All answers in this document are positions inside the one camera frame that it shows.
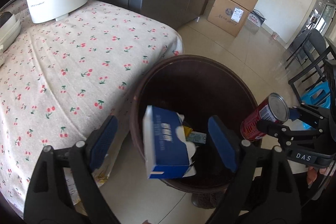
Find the right human hand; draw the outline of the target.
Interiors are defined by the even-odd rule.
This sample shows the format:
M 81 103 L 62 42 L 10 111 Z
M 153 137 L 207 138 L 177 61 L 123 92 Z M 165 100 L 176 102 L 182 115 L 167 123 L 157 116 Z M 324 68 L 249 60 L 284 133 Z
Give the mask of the right human hand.
M 309 166 L 307 170 L 307 179 L 306 179 L 308 186 L 311 186 L 315 182 L 319 174 L 326 176 L 329 171 L 330 171 L 329 167 L 315 169 L 313 166 Z

